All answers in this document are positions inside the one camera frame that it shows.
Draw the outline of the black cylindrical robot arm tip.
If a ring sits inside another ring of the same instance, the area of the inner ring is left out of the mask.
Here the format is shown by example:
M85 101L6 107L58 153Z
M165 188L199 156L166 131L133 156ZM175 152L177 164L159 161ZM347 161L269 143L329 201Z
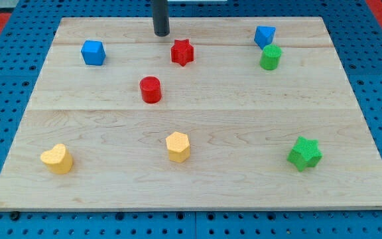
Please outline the black cylindrical robot arm tip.
M158 37L168 36L170 34L168 1L151 0L151 8L155 35Z

